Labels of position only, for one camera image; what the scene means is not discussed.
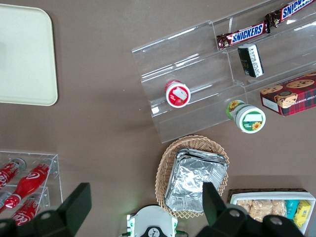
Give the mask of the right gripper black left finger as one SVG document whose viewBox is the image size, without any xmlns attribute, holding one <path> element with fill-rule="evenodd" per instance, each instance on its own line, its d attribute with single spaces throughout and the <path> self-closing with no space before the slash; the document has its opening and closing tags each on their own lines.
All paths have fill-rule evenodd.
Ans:
<svg viewBox="0 0 316 237">
<path fill-rule="evenodd" d="M 58 208 L 69 233 L 77 233 L 92 208 L 90 183 L 80 183 Z"/>
</svg>

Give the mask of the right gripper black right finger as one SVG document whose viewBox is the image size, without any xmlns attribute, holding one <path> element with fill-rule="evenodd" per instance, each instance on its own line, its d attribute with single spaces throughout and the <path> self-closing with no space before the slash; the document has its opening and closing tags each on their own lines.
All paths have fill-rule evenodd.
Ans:
<svg viewBox="0 0 316 237">
<path fill-rule="evenodd" d="M 228 209 L 212 183 L 203 183 L 202 206 L 209 226 L 214 225 L 222 213 Z"/>
</svg>

